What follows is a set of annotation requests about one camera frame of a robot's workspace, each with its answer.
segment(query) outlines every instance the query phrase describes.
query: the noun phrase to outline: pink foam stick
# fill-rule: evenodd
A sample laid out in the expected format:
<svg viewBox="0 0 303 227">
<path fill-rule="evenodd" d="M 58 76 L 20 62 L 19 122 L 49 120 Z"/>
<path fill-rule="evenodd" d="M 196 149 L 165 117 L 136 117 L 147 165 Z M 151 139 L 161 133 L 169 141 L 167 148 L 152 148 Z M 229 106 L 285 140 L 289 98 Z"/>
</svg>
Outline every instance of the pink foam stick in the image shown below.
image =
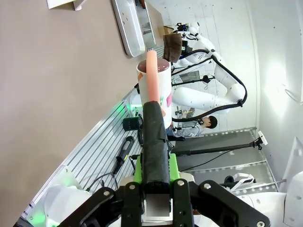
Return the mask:
<svg viewBox="0 0 303 227">
<path fill-rule="evenodd" d="M 146 76 L 149 101 L 156 101 L 160 104 L 158 59 L 155 51 L 147 52 Z"/>
</svg>

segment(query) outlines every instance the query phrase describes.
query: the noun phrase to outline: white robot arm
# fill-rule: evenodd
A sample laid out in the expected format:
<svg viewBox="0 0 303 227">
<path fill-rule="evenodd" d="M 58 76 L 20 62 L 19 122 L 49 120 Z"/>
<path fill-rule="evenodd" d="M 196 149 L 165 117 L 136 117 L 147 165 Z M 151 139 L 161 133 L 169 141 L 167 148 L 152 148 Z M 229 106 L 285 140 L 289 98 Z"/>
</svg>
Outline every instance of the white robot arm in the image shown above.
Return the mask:
<svg viewBox="0 0 303 227">
<path fill-rule="evenodd" d="M 225 96 L 215 96 L 187 87 L 179 87 L 175 90 L 172 99 L 174 103 L 206 111 L 203 116 L 199 116 L 200 119 L 216 111 L 225 114 L 230 108 L 242 106 L 246 101 L 247 91 L 244 84 L 226 68 L 224 59 L 214 50 L 214 45 L 208 39 L 202 37 L 198 30 L 199 24 L 197 22 L 178 27 L 177 32 L 181 33 L 183 40 L 188 39 L 189 36 L 190 39 L 196 39 L 196 44 L 193 46 L 192 52 L 181 56 L 180 60 L 173 65 L 175 69 L 186 68 L 173 73 L 173 75 L 212 59 L 216 62 L 215 79 L 227 88 Z"/>
</svg>

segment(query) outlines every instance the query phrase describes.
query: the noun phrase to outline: gray shirt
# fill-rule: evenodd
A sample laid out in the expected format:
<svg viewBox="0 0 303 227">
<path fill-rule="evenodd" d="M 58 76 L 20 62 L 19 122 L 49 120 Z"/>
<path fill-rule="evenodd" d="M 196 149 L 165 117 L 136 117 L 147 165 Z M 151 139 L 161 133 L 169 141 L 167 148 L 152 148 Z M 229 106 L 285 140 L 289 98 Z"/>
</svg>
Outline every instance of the gray shirt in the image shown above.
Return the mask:
<svg viewBox="0 0 303 227">
<path fill-rule="evenodd" d="M 179 127 L 192 127 L 193 125 L 198 124 L 196 121 L 192 122 L 181 122 L 178 124 Z M 197 125 L 194 128 L 190 129 L 182 129 L 177 130 L 176 132 L 173 132 L 174 136 L 176 137 L 198 137 L 201 136 L 204 132 L 204 128 L 202 125 Z"/>
</svg>

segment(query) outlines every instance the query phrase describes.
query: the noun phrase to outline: black stand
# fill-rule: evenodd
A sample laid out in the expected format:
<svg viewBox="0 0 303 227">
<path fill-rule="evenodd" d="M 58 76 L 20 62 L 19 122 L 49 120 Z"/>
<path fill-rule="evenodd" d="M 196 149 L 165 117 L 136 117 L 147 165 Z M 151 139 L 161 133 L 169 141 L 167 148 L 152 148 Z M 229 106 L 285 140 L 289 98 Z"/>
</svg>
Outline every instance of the black stand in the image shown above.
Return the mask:
<svg viewBox="0 0 303 227">
<path fill-rule="evenodd" d="M 238 150 L 242 148 L 251 148 L 257 146 L 259 150 L 262 150 L 261 144 L 262 139 L 259 137 L 255 141 L 247 144 L 241 144 L 241 145 L 234 145 L 234 146 L 228 146 L 228 147 L 221 147 L 221 148 L 210 148 L 210 149 L 202 149 L 202 150 L 184 150 L 184 151 L 174 151 L 174 149 L 171 151 L 172 154 L 176 154 L 177 157 L 179 156 L 188 156 L 188 155 L 199 155 L 199 154 L 207 154 L 207 153 L 214 153 L 219 151 L 228 151 L 228 150 Z"/>
</svg>

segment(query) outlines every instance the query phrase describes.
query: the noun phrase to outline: black handle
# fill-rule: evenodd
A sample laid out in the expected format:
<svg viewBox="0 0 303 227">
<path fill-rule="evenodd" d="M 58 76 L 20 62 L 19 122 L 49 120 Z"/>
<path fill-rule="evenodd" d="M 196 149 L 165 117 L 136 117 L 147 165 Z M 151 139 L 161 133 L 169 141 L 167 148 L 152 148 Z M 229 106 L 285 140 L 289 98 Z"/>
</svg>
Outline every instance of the black handle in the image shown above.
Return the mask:
<svg viewBox="0 0 303 227">
<path fill-rule="evenodd" d="M 127 146 L 127 148 L 124 148 L 125 144 L 129 142 L 129 145 Z M 128 136 L 126 137 L 124 143 L 121 146 L 121 151 L 119 153 L 119 155 L 116 157 L 117 159 L 117 165 L 113 171 L 113 174 L 117 174 L 118 171 L 120 170 L 121 166 L 123 165 L 123 163 L 125 162 L 125 160 L 128 157 L 129 152 L 131 151 L 132 147 L 134 145 L 134 138 L 132 136 Z"/>
</svg>

